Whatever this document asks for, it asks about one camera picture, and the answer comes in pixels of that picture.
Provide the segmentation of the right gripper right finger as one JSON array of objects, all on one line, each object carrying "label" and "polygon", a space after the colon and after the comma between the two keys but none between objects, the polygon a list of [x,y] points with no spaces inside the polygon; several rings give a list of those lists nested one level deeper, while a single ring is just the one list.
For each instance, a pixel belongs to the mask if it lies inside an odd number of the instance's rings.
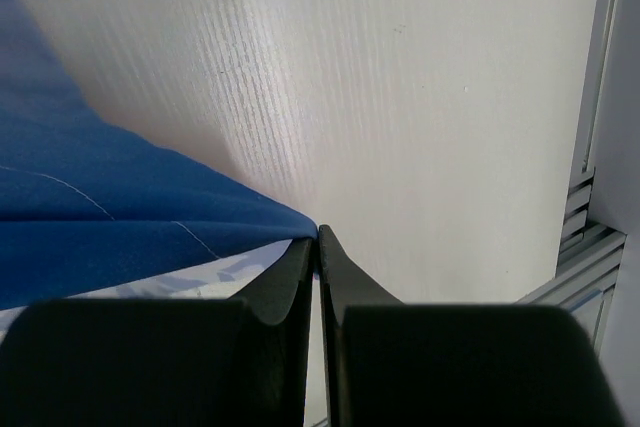
[{"label": "right gripper right finger", "polygon": [[405,304],[318,233],[333,426],[621,426],[589,339],[554,306]]}]

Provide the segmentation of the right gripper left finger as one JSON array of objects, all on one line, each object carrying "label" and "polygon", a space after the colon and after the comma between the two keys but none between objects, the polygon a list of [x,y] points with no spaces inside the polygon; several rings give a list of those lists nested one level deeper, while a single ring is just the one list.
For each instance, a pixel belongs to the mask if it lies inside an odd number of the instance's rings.
[{"label": "right gripper left finger", "polygon": [[226,300],[38,303],[1,345],[5,426],[299,426],[311,240]]}]

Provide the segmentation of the blue pink Elsa cloth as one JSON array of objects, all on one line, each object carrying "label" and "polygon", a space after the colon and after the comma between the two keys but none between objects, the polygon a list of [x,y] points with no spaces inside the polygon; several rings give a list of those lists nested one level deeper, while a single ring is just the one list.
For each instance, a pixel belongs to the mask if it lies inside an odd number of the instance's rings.
[{"label": "blue pink Elsa cloth", "polygon": [[1,325],[57,298],[224,298],[303,214],[107,124],[19,0],[1,0]]}]

